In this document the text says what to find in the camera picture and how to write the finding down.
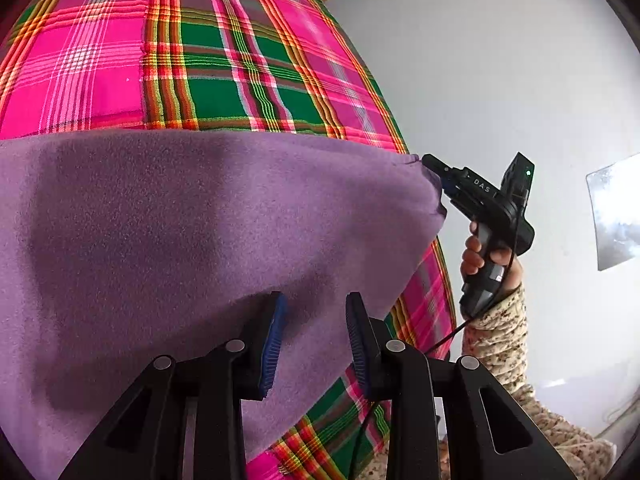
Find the person's right hand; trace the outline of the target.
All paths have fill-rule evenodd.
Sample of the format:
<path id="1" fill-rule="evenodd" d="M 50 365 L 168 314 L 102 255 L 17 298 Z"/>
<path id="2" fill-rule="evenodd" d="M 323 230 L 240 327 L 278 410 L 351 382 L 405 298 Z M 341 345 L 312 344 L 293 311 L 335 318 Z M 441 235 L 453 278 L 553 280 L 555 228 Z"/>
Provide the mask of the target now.
<path id="1" fill-rule="evenodd" d="M 477 274 L 485 265 L 486 261 L 480 254 L 483 249 L 480 239 L 476 236 L 477 223 L 470 223 L 471 236 L 465 242 L 465 250 L 462 252 L 460 272 L 462 278 Z M 498 266 L 510 266 L 510 270 L 502 278 L 502 292 L 509 296 L 511 292 L 517 290 L 523 283 L 524 271 L 520 260 L 512 255 L 512 250 L 507 247 L 500 247 L 490 253 L 491 261 Z"/>

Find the person's right forearm sleeve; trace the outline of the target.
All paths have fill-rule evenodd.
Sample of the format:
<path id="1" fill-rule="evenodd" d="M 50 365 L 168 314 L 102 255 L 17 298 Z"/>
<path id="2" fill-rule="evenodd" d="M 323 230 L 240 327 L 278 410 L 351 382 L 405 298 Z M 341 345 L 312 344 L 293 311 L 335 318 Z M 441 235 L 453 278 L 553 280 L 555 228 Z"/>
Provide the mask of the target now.
<path id="1" fill-rule="evenodd" d="M 518 285 L 464 330 L 463 351 L 477 358 L 513 396 L 576 478 L 605 478 L 615 462 L 615 445 L 593 437 L 536 399 L 527 379 L 527 337 L 525 288 Z"/>

